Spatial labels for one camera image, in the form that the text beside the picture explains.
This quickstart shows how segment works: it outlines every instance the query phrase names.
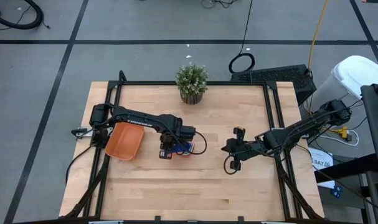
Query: orange container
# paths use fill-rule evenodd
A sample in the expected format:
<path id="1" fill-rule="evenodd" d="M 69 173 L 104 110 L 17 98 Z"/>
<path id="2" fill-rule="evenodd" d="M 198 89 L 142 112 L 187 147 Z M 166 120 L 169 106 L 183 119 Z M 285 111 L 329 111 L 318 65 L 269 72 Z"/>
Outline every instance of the orange container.
<path id="1" fill-rule="evenodd" d="M 144 127 L 130 123 L 118 123 L 106 145 L 107 155 L 123 161 L 132 160 L 138 153 L 144 136 Z"/>

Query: wooden tabletop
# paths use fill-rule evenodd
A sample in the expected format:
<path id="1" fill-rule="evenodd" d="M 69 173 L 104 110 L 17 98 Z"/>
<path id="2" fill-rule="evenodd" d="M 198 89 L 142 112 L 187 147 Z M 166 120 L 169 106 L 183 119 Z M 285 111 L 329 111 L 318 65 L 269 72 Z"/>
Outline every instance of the wooden tabletop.
<path id="1" fill-rule="evenodd" d="M 106 86 L 107 82 L 92 83 L 82 126 L 88 126 L 93 105 L 104 102 Z M 292 83 L 278 83 L 278 93 L 285 125 L 300 120 Z M 110 160 L 102 219 L 154 220 L 154 216 L 160 215 L 162 220 L 232 221 L 238 216 L 244 216 L 246 221 L 284 220 L 273 159 L 263 156 L 249 159 L 235 175 L 227 175 L 223 170 L 227 153 L 220 148 L 226 139 L 234 138 L 234 127 L 245 128 L 248 141 L 269 130 L 261 86 L 209 86 L 199 104 L 186 105 L 176 86 L 129 85 L 122 88 L 120 105 L 150 114 L 181 117 L 184 125 L 194 126 L 206 137 L 208 150 L 199 156 L 159 159 L 159 134 L 145 128 L 135 160 Z M 203 149 L 203 140 L 198 135 L 193 142 L 195 150 Z M 89 139 L 80 140 L 74 157 L 88 144 Z M 60 215 L 68 213 L 86 191 L 94 151 L 87 152 L 72 166 Z M 309 154 L 298 147 L 291 151 L 291 157 L 298 190 L 324 216 Z M 289 190 L 288 198 L 294 217 Z M 91 214 L 96 199 L 97 192 L 93 195 Z"/>

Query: yellow cable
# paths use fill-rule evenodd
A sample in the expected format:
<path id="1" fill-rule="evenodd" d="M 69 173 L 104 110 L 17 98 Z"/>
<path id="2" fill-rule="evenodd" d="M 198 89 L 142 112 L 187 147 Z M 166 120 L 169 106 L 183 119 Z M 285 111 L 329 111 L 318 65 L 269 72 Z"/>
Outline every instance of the yellow cable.
<path id="1" fill-rule="evenodd" d="M 312 46 L 311 46 L 311 52 L 309 53 L 309 59 L 308 59 L 308 69 L 311 69 L 314 42 L 316 41 L 316 37 L 318 36 L 321 21 L 323 20 L 324 13 L 326 12 L 328 2 L 329 2 L 329 0 L 326 0 L 326 2 L 324 3 L 323 10 L 321 11 L 321 15 L 320 15 L 320 19 L 319 19 L 319 24 L 316 28 L 316 32 L 314 32 L 314 36 L 313 36 L 313 40 L 312 40 Z"/>

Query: floor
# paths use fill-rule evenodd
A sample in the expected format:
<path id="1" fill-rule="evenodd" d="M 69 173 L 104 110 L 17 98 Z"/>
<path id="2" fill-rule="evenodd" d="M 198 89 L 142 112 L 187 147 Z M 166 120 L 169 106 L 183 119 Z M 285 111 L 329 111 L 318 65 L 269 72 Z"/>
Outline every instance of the floor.
<path id="1" fill-rule="evenodd" d="M 80 125 L 92 81 L 116 79 L 119 70 L 129 80 L 173 80 L 189 62 L 205 65 L 210 80 L 229 80 L 228 64 L 240 50 L 250 5 L 249 0 L 228 9 L 204 9 L 201 0 L 36 2 L 50 29 L 0 30 L 0 223 L 57 218 L 75 147 L 70 130 Z M 255 69 L 307 64 L 323 4 L 254 0 L 244 49 L 254 54 Z M 2 16 L 10 21 L 27 8 L 20 0 L 0 0 Z M 30 9 L 21 23 L 34 18 Z M 330 1 L 318 40 L 316 86 L 348 56 L 378 63 L 378 4 Z M 247 64 L 238 61 L 234 70 Z M 364 117 L 357 109 L 350 127 Z M 374 152 L 367 124 L 357 130 L 358 147 L 319 143 L 342 156 Z M 345 213 L 324 206 L 332 219 Z"/>

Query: white paper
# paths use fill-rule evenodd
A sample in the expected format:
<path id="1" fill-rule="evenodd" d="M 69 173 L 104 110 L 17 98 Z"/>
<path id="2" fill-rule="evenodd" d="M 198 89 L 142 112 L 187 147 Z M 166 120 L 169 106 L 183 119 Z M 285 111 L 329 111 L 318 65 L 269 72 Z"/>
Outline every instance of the white paper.
<path id="1" fill-rule="evenodd" d="M 333 166 L 333 158 L 329 156 L 326 152 L 323 152 L 322 150 L 319 149 L 314 149 L 312 147 L 308 147 L 309 151 L 312 154 L 312 164 L 317 168 L 317 169 L 324 169 L 326 167 L 331 167 Z M 335 186 L 335 182 L 333 180 L 331 181 L 326 181 L 323 183 L 318 183 L 320 187 L 327 187 L 329 189 L 333 189 Z"/>

